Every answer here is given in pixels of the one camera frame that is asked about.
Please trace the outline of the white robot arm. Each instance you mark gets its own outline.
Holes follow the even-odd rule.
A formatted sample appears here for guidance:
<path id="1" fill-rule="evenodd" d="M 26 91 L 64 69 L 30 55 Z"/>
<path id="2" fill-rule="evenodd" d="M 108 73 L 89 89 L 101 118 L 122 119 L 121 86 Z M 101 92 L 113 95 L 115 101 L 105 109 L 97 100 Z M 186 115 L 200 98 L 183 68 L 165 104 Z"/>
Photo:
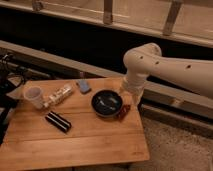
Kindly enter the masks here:
<path id="1" fill-rule="evenodd" d="M 147 43 L 128 50 L 123 63 L 127 72 L 120 90 L 129 92 L 135 103 L 143 95 L 149 76 L 213 99 L 213 61 L 163 57 L 156 43 Z"/>

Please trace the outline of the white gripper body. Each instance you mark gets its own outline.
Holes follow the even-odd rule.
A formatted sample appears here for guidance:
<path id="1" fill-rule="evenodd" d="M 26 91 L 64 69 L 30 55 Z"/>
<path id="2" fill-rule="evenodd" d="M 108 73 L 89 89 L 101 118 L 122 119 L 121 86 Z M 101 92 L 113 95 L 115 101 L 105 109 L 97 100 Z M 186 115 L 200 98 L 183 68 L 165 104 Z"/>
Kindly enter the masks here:
<path id="1" fill-rule="evenodd" d="M 122 80 L 120 92 L 129 92 L 133 99 L 138 99 L 144 92 L 144 77 L 127 73 Z"/>

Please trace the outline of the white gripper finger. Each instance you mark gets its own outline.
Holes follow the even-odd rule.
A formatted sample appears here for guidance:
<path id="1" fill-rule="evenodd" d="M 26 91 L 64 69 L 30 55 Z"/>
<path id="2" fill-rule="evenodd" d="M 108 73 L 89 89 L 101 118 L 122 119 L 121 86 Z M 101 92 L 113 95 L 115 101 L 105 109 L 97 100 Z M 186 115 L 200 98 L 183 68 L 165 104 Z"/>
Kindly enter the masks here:
<path id="1" fill-rule="evenodd" d="M 141 100 L 141 96 L 133 95 L 133 102 L 135 106 L 137 106 L 140 103 L 140 100 Z"/>

